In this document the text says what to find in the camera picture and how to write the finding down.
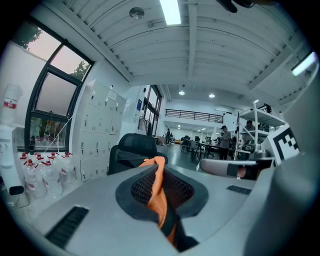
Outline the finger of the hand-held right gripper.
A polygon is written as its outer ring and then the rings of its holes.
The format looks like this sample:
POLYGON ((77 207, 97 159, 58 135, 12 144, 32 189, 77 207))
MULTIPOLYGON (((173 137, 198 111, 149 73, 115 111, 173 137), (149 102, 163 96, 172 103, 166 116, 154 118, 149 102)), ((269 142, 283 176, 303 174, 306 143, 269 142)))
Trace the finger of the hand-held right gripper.
POLYGON ((211 175, 256 180, 260 172, 274 165, 272 158, 259 160, 202 159, 199 168, 211 175))

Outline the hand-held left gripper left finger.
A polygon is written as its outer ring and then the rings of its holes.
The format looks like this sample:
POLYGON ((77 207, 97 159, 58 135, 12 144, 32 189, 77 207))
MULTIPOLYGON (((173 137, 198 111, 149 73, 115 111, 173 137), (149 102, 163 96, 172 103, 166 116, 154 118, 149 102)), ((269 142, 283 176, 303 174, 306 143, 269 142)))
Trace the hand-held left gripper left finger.
POLYGON ((88 213, 64 253, 76 256, 175 256, 177 250, 155 222, 132 218, 116 200, 116 189, 124 180, 156 168, 154 164, 87 181, 41 212, 32 226, 45 236, 73 207, 83 207, 88 213))

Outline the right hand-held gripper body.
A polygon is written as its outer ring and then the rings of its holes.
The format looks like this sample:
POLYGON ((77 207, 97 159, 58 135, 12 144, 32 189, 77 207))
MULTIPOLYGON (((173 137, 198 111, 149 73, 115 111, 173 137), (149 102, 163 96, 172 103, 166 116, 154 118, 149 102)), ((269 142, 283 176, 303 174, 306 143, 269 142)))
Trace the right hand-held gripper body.
POLYGON ((320 254, 320 72, 275 138, 281 163, 250 231, 246 254, 320 254))

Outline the orange safety vest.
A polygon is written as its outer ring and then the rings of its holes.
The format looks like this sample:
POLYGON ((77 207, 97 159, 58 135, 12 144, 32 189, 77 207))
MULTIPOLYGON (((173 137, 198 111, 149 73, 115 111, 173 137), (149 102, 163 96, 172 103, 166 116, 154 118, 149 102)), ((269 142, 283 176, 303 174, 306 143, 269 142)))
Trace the orange safety vest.
POLYGON ((192 236, 185 233, 182 218, 196 216, 206 204, 198 196, 194 182, 175 172, 165 170, 166 161, 162 156, 145 159, 141 167, 157 164, 153 173, 150 198, 147 208, 157 214, 158 228, 165 238, 179 252, 184 252, 199 244, 192 236))

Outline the black office chair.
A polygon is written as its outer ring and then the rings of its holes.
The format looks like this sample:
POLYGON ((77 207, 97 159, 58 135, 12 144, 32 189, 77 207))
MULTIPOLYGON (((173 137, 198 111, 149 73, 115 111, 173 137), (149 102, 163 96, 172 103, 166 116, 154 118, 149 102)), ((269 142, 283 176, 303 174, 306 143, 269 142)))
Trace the black office chair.
POLYGON ((108 175, 117 174, 139 167, 145 159, 163 157, 168 163, 168 157, 157 151, 156 140, 147 135, 127 133, 117 145, 111 148, 109 155, 108 175))

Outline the group of dark office chairs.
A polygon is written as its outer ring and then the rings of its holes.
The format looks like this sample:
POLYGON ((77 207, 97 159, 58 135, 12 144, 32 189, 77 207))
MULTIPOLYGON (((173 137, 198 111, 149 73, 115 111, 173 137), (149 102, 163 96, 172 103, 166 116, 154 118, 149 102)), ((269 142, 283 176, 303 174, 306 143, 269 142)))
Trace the group of dark office chairs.
POLYGON ((186 152, 191 154, 191 162, 200 161, 203 158, 208 158, 209 156, 214 157, 215 153, 220 151, 220 143, 216 140, 212 140, 210 137, 205 137, 205 142, 200 141, 200 137, 195 136, 192 139, 190 136, 184 136, 180 140, 180 152, 186 152))

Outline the black balcony railing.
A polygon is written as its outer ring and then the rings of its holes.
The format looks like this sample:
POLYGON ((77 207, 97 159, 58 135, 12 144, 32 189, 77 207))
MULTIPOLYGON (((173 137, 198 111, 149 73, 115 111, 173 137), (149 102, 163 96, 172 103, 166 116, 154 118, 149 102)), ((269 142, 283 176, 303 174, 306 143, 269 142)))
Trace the black balcony railing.
POLYGON ((222 115, 177 109, 166 109, 165 116, 170 118, 189 119, 218 124, 222 124, 224 121, 224 117, 222 115))

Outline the group of red-capped water jugs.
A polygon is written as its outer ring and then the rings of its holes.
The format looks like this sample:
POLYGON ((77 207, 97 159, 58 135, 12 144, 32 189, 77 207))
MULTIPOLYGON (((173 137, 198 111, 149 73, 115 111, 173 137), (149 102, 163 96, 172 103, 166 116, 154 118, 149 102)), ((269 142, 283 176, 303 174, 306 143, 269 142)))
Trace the group of red-capped water jugs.
POLYGON ((59 198, 76 183, 76 166, 70 152, 49 155, 23 152, 19 159, 27 192, 36 200, 59 198))

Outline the metal locker cabinet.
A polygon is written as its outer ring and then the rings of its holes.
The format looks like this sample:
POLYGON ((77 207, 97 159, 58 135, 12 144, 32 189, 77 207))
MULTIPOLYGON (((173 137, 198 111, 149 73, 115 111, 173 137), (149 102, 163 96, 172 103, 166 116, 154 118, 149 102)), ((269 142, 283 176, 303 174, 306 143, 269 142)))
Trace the metal locker cabinet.
POLYGON ((126 99, 96 79, 87 83, 80 121, 80 180, 84 183, 108 175, 110 154, 120 139, 126 99))

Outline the long ceiling lamp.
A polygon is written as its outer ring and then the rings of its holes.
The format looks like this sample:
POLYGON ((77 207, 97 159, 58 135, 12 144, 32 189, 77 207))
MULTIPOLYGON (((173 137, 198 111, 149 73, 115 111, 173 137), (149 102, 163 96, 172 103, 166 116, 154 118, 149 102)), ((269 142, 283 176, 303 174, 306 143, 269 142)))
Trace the long ceiling lamp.
POLYGON ((168 26, 180 25, 181 16, 178 5, 178 0, 159 0, 165 22, 168 26))
POLYGON ((306 71, 311 65, 318 61, 316 52, 311 51, 296 66, 291 69, 292 74, 296 77, 306 71))

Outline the white waste bin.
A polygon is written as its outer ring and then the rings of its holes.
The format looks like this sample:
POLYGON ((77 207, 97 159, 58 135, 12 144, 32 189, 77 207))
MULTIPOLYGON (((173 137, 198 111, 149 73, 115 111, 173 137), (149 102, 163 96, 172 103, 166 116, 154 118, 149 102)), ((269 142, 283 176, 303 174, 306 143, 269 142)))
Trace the white waste bin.
POLYGON ((23 185, 11 186, 9 188, 9 195, 13 198, 14 205, 17 208, 23 208, 30 204, 23 185))

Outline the white water dispenser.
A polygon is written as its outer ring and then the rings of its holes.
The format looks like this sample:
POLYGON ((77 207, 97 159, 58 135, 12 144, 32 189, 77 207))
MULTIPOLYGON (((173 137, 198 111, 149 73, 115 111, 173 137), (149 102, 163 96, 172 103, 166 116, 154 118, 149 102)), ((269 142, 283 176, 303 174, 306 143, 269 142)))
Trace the white water dispenser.
POLYGON ((17 128, 0 124, 0 174, 9 193, 10 187, 25 186, 18 157, 17 128))

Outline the large clear water bottle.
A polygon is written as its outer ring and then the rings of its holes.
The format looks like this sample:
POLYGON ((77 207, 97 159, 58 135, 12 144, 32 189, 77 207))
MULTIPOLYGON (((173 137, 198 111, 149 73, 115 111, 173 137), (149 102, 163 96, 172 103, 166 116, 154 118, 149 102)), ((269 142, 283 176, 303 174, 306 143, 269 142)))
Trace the large clear water bottle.
POLYGON ((4 90, 0 124, 12 126, 15 121, 17 106, 23 90, 18 84, 8 84, 4 90))

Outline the round ceiling fixture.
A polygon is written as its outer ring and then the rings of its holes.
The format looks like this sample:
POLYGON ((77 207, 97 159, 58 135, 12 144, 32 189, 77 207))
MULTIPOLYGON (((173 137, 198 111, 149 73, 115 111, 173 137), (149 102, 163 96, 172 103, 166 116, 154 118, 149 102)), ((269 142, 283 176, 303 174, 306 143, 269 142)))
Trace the round ceiling fixture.
POLYGON ((134 20, 140 20, 145 16, 145 11, 141 7, 133 7, 129 11, 129 16, 134 20))

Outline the black window frame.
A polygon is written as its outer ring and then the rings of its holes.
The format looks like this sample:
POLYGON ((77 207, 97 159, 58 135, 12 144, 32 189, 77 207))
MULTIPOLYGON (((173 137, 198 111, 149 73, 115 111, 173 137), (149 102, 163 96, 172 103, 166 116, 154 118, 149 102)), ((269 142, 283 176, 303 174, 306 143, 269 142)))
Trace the black window frame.
POLYGON ((59 44, 49 55, 30 96, 24 128, 25 149, 45 152, 44 147, 36 146, 36 139, 44 137, 46 128, 54 124, 56 127, 48 134, 52 140, 47 150, 53 152, 59 148, 59 132, 64 133, 63 148, 68 150, 76 101, 95 62, 34 17, 29 16, 27 21, 59 44))

